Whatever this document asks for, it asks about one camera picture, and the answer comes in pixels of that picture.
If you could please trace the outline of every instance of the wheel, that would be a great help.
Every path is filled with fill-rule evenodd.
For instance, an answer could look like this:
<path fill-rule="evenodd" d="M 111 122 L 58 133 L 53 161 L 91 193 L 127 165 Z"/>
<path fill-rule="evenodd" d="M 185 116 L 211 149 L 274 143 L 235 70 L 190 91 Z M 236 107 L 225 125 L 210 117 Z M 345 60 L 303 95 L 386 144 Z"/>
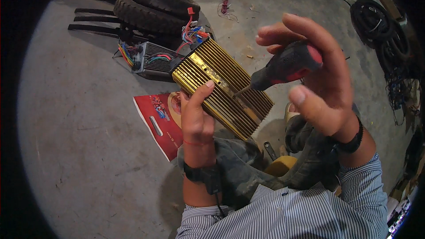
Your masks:
<path fill-rule="evenodd" d="M 179 35 L 182 33 L 182 27 L 187 23 L 166 13 L 137 4 L 133 0 L 117 0 L 114 14 L 137 28 L 165 34 Z"/>
<path fill-rule="evenodd" d="M 201 7 L 193 0 L 134 0 L 135 2 L 149 8 L 170 14 L 180 19 L 189 20 L 187 8 L 192 8 L 194 11 L 193 20 L 199 18 Z"/>

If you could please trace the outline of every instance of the concrete floor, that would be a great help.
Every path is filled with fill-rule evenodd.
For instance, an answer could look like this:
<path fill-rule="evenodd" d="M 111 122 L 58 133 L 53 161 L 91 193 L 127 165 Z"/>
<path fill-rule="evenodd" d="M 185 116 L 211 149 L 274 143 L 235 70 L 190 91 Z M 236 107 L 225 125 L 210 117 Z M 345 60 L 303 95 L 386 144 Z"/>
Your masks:
<path fill-rule="evenodd" d="M 217 16 L 220 0 L 196 0 L 218 43 L 252 73 L 271 57 L 255 44 L 260 26 L 283 12 L 307 16 L 338 40 L 352 73 L 355 102 L 377 143 L 384 190 L 400 176 L 414 124 L 396 127 L 375 52 L 355 33 L 341 0 L 230 0 L 239 23 Z M 249 10 L 251 4 L 255 10 Z M 35 198 L 63 238 L 172 238 L 184 203 L 182 176 L 163 156 L 132 97 L 167 93 L 176 84 L 145 80 L 115 63 L 116 40 L 67 31 L 75 8 L 113 6 L 52 0 L 34 32 L 19 89 L 22 159 Z M 275 106 L 255 137 L 278 150 L 293 84 L 269 88 Z"/>

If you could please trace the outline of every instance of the screwdriver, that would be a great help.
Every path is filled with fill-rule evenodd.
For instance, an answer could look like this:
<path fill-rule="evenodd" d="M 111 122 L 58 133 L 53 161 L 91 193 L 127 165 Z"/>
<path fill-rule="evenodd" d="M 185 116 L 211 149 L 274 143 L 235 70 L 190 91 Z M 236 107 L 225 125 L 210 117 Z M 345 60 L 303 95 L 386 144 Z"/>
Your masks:
<path fill-rule="evenodd" d="M 307 40 L 288 45 L 274 55 L 265 67 L 251 76 L 251 83 L 233 95 L 233 98 L 249 89 L 263 91 L 275 84 L 299 80 L 323 65 L 319 50 Z"/>

